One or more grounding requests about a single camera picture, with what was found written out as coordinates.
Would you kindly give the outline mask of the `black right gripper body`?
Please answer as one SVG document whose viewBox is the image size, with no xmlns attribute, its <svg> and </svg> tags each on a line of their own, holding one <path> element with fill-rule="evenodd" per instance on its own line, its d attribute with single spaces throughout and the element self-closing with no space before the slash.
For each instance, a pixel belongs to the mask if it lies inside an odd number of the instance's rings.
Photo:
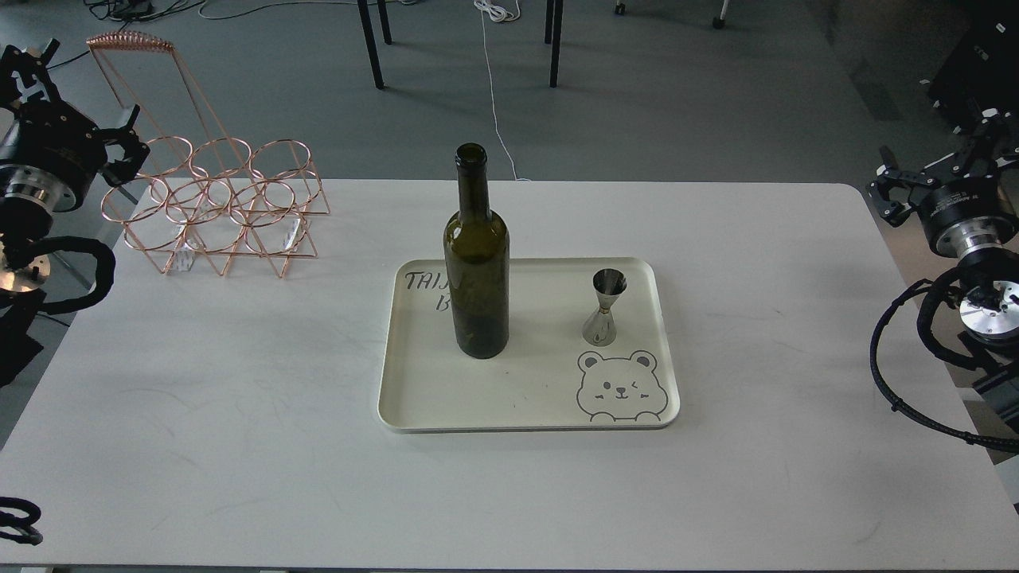
<svg viewBox="0 0 1019 573">
<path fill-rule="evenodd" d="M 990 219 L 998 232 L 1015 232 L 1017 214 L 1001 175 L 1017 167 L 1017 113 L 987 111 L 957 152 L 921 171 L 908 205 L 925 232 L 945 232 L 970 219 Z"/>
</svg>

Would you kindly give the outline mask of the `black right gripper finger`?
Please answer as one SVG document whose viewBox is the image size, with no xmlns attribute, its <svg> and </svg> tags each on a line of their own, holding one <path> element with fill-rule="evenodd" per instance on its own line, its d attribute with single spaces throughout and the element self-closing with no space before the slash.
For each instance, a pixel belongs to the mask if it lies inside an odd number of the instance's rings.
<svg viewBox="0 0 1019 573">
<path fill-rule="evenodd" d="M 904 183 L 905 171 L 900 168 L 888 146 L 880 146 L 878 155 L 880 165 L 876 168 L 876 178 L 867 186 L 867 193 L 881 220 L 892 228 L 898 228 L 910 217 L 913 207 L 892 199 L 892 189 L 909 189 L 909 185 Z"/>
</svg>

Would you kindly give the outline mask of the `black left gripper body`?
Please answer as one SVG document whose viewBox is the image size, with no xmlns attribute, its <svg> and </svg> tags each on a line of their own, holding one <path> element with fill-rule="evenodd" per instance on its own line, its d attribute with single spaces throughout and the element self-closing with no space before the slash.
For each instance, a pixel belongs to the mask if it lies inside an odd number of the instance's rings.
<svg viewBox="0 0 1019 573">
<path fill-rule="evenodd" d="M 2 138 L 2 185 L 32 174 L 61 200 L 83 200 L 107 152 L 97 124 L 61 98 L 46 66 L 53 46 L 34 56 L 15 46 L 2 51 L 2 108 L 12 124 Z"/>
</svg>

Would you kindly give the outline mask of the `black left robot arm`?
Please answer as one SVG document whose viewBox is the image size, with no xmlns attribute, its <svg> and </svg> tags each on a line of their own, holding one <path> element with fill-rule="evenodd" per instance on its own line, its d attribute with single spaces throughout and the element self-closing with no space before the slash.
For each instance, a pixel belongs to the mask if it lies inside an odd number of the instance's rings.
<svg viewBox="0 0 1019 573">
<path fill-rule="evenodd" d="M 61 97 L 48 73 L 60 46 L 52 39 L 37 54 L 14 45 L 2 51 L 2 108 L 12 116 L 1 148 L 3 385 L 43 349 L 29 335 L 37 315 L 94 307 L 114 283 L 113 251 L 98 239 L 52 236 L 54 215 L 79 209 L 96 177 L 111 186 L 133 181 L 150 153 L 135 131 L 139 106 L 125 109 L 120 126 L 102 128 Z M 43 284 L 56 251 L 94 258 L 94 282 L 84 296 L 47 300 Z"/>
</svg>

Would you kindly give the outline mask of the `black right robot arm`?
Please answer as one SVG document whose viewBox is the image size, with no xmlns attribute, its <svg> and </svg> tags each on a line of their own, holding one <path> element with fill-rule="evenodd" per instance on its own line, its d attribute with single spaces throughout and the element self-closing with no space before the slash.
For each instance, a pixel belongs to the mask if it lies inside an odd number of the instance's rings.
<svg viewBox="0 0 1019 573">
<path fill-rule="evenodd" d="M 877 362 L 884 326 L 899 308 L 920 298 L 915 326 L 918 337 L 938 361 L 982 371 L 973 384 L 980 398 L 1008 425 L 1017 428 L 1017 253 L 1007 248 L 1016 238 L 1017 210 L 1000 178 L 1017 166 L 1017 114 L 984 110 L 956 152 L 921 170 L 902 170 L 887 146 L 869 184 L 869 199 L 891 226 L 917 215 L 929 250 L 954 259 L 936 279 L 907 287 L 884 310 L 869 342 L 869 367 L 889 407 L 922 427 L 952 438 L 1016 453 L 1016 439 L 986 438 L 948 427 L 897 395 Z"/>
</svg>

